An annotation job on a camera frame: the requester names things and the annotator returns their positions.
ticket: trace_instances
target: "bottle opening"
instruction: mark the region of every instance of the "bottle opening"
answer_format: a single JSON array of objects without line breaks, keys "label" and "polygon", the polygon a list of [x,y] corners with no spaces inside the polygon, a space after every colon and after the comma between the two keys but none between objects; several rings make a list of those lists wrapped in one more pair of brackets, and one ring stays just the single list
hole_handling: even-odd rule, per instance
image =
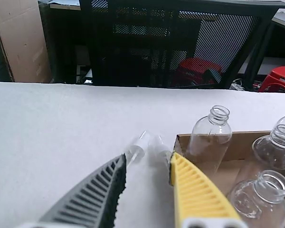
[{"label": "bottle opening", "polygon": [[285,197],[285,177],[276,171],[265,170],[255,180],[254,189],[261,199],[279,203]]},{"label": "bottle opening", "polygon": [[208,119],[211,123],[216,125],[224,125],[229,119],[230,111],[220,105],[215,105],[210,109]]},{"label": "bottle opening", "polygon": [[285,146],[285,124],[275,126],[271,131],[270,136],[272,142]]}]

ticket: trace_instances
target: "cardboard box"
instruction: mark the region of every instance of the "cardboard box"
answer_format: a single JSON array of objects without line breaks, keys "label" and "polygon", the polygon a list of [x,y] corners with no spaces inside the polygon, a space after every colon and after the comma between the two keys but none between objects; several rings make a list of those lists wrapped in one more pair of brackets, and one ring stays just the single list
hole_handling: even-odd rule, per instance
[{"label": "cardboard box", "polygon": [[16,82],[50,82],[37,0],[0,0],[0,39]]},{"label": "cardboard box", "polygon": [[[238,171],[243,161],[252,152],[251,145],[255,139],[268,135],[270,132],[233,132],[231,144],[223,161],[213,178],[213,182],[223,194],[227,194],[235,184]],[[177,135],[174,150],[185,154],[190,141],[190,134]]]}]

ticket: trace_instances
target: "clear plastic bottle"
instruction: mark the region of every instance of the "clear plastic bottle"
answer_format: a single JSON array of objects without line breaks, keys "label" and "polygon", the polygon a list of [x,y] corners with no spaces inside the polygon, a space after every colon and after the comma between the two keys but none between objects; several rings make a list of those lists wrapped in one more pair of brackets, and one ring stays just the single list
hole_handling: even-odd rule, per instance
[{"label": "clear plastic bottle", "polygon": [[229,114],[227,108],[215,105],[192,130],[185,156],[210,178],[217,171],[232,137],[227,123]]},{"label": "clear plastic bottle", "polygon": [[228,199],[248,227],[285,228],[285,177],[265,170],[238,183]]},{"label": "clear plastic bottle", "polygon": [[285,176],[285,125],[274,127],[270,135],[256,139],[252,144],[252,153],[245,159],[236,183],[243,180],[255,180],[259,172],[271,169]]}]

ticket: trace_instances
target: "desk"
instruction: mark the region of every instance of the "desk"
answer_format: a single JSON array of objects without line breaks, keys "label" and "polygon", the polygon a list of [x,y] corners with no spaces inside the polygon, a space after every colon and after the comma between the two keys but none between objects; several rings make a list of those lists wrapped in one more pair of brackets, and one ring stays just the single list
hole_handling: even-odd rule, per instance
[{"label": "desk", "polygon": [[[52,0],[49,2],[49,4],[50,4],[51,9],[81,10],[79,0]],[[276,16],[273,18],[273,21],[285,26],[285,19],[283,17],[282,12],[285,13],[285,9],[280,9],[277,12]]]},{"label": "desk", "polygon": [[[233,131],[271,130],[285,116],[285,94],[0,83],[0,228],[38,220],[146,129],[172,149],[217,104]],[[168,173],[154,172],[127,183],[117,228],[174,227]]]}]

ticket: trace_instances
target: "black mesh chair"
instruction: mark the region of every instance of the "black mesh chair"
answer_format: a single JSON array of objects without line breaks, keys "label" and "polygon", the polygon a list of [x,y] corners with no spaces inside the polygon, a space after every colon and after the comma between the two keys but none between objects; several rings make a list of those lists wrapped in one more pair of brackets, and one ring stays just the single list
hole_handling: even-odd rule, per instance
[{"label": "black mesh chair", "polygon": [[94,85],[229,88],[281,1],[79,0]]}]

